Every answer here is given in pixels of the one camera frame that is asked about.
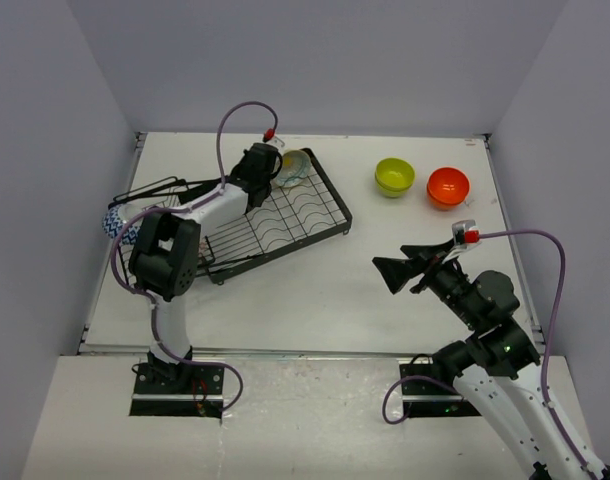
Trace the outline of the yellow blue pattern ceramic bowl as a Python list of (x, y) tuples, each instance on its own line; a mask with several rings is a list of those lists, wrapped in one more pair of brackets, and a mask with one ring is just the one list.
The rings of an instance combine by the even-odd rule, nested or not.
[(290, 150), (282, 155), (283, 164), (274, 179), (280, 188), (293, 188), (309, 175), (311, 159), (304, 150)]

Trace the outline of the green bowl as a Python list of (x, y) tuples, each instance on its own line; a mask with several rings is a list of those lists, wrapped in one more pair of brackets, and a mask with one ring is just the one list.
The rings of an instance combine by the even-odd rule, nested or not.
[(387, 198), (399, 198), (404, 196), (414, 184), (413, 175), (403, 174), (398, 171), (386, 171), (384, 174), (375, 174), (376, 188), (379, 193)]
[(380, 160), (375, 168), (376, 182), (391, 191), (406, 191), (416, 178), (414, 168), (405, 160), (385, 158)]

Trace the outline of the orange bowl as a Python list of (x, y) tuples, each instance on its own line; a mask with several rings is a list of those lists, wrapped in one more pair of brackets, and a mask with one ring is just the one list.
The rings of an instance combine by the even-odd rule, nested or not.
[(468, 190), (426, 190), (429, 204), (440, 211), (450, 211), (458, 208), (465, 202)]
[(431, 173), (427, 181), (426, 190), (468, 190), (470, 192), (469, 178), (454, 167), (441, 167)]

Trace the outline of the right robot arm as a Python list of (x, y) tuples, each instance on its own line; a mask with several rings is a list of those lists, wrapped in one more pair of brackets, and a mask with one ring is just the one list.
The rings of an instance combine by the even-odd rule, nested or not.
[(461, 395), (530, 479), (610, 479), (610, 465), (560, 407), (547, 380), (547, 360), (513, 317), (520, 302), (511, 279), (495, 270), (470, 279), (452, 241), (401, 250), (402, 259), (372, 260), (390, 292), (416, 279), (412, 293), (430, 290), (471, 332), (432, 354), (431, 376), (410, 375), (408, 381)]

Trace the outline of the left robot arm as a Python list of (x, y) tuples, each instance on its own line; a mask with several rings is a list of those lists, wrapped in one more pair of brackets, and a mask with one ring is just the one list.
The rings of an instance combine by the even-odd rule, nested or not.
[(200, 241), (260, 207), (282, 166), (279, 149), (255, 143), (229, 174), (201, 181), (178, 195), (177, 206), (155, 208), (143, 217), (128, 268), (135, 289), (150, 300), (148, 367), (172, 393), (183, 392), (193, 379), (184, 294), (197, 274)]

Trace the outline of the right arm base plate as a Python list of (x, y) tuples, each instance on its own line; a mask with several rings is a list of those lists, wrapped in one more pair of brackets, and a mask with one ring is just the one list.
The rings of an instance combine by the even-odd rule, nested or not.
[[(399, 362), (400, 377), (427, 376), (442, 380), (434, 368), (432, 360), (417, 355)], [(459, 418), (479, 417), (476, 408), (461, 396), (449, 393), (445, 388), (416, 380), (401, 386), (403, 412), (407, 418)]]

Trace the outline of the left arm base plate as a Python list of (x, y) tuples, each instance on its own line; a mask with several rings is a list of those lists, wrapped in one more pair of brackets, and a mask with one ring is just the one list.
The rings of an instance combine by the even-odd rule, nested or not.
[[(220, 420), (243, 393), (241, 374), (223, 362), (166, 364), (157, 358), (134, 364), (129, 415), (134, 417), (192, 417)], [(234, 397), (224, 399), (225, 374), (237, 382)]]

